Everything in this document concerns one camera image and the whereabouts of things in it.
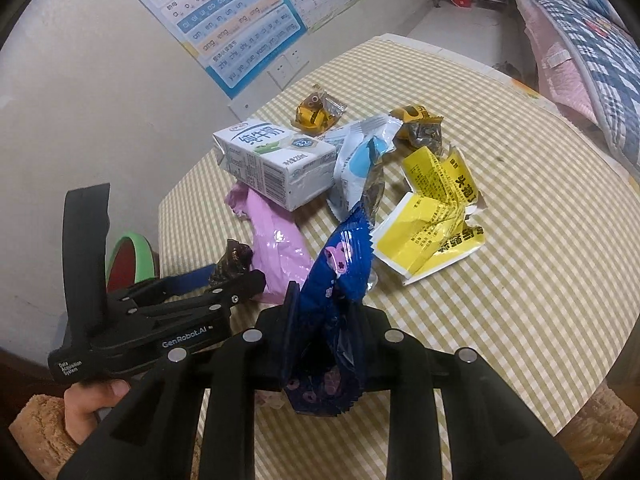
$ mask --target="milk carton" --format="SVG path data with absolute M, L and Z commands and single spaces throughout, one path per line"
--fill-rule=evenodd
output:
M 332 185 L 335 147 L 322 140 L 255 119 L 213 140 L 220 168 L 288 211 Z

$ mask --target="wall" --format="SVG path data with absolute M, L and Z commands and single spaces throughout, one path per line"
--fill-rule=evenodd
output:
M 298 43 L 310 57 L 303 73 L 372 36 L 408 33 L 427 8 L 357 3 Z M 0 74 L 0 347 L 44 363 L 65 309 L 66 191 L 111 182 L 108 247 L 127 229 L 157 246 L 159 202 L 207 153 L 210 134 L 237 120 L 136 0 L 33 0 L 0 52 Z M 243 94 L 257 106 L 277 92 L 263 73 Z

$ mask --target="pink wrapper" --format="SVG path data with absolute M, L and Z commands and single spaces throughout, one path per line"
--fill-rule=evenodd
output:
M 225 203 L 238 216 L 251 221 L 254 232 L 251 268 L 264 272 L 267 280 L 258 301 L 283 303 L 289 282 L 298 282 L 302 287 L 313 265 L 293 215 L 242 182 L 231 188 Z

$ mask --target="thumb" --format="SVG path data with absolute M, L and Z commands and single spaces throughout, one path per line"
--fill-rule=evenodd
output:
M 65 392 L 65 429 L 76 444 L 82 444 L 97 427 L 94 412 L 112 408 L 129 391 L 123 380 L 72 384 Z

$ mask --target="barcode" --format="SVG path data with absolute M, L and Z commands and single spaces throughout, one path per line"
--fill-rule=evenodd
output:
M 264 192 L 275 201 L 285 204 L 287 197 L 284 192 L 284 173 L 271 166 L 263 164 L 264 168 Z

